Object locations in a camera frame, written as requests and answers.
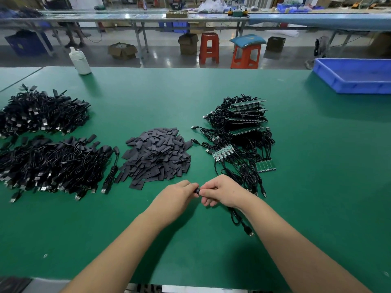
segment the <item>forearm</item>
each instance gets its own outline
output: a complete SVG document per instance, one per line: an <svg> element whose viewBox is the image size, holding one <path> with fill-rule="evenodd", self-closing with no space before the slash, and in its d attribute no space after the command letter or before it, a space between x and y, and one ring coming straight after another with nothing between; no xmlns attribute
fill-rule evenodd
<svg viewBox="0 0 391 293"><path fill-rule="evenodd" d="M124 292L161 230L159 222L143 212L61 292Z"/></svg>
<svg viewBox="0 0 391 293"><path fill-rule="evenodd" d="M293 292L370 292L258 197L246 196L241 211Z"/></svg>

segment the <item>hand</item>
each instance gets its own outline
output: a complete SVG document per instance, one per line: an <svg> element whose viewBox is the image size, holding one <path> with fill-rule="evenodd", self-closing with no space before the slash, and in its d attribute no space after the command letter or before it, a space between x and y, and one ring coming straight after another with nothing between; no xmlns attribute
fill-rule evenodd
<svg viewBox="0 0 391 293"><path fill-rule="evenodd" d="M230 177L220 175L201 186L199 195L202 196L201 203L205 207L213 207L221 202L227 207L241 209L245 199L253 194Z"/></svg>
<svg viewBox="0 0 391 293"><path fill-rule="evenodd" d="M177 184L168 185L153 200L146 212L156 218L162 227L174 222L187 208L189 202L198 195L194 193L198 183L183 180Z"/></svg>

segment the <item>left hand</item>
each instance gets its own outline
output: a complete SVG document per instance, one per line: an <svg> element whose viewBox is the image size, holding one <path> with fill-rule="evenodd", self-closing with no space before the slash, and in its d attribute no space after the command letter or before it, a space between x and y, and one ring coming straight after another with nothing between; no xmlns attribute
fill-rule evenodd
<svg viewBox="0 0 391 293"><path fill-rule="evenodd" d="M194 193L198 186L198 183L190 183L188 180L168 185L155 197L145 212L164 228L186 210L193 198L198 197L198 194Z"/></svg>

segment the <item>blue cushion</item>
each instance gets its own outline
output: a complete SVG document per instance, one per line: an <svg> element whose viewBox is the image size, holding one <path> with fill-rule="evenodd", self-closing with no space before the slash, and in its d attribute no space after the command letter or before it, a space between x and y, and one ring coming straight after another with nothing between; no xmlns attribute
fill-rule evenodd
<svg viewBox="0 0 391 293"><path fill-rule="evenodd" d="M236 38L231 39L230 41L240 48L245 48L245 47L247 47L249 45L253 45L253 44L266 44L266 41L264 38L259 37L254 34L248 34L248 35L244 35L242 37L236 37Z"/></svg>

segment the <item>plastic bag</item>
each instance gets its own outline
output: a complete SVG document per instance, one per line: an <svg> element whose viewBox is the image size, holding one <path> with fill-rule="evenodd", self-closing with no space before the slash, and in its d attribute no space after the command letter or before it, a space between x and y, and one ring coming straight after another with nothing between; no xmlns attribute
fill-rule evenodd
<svg viewBox="0 0 391 293"><path fill-rule="evenodd" d="M227 8L224 0L206 0L199 5L198 12L223 12Z"/></svg>

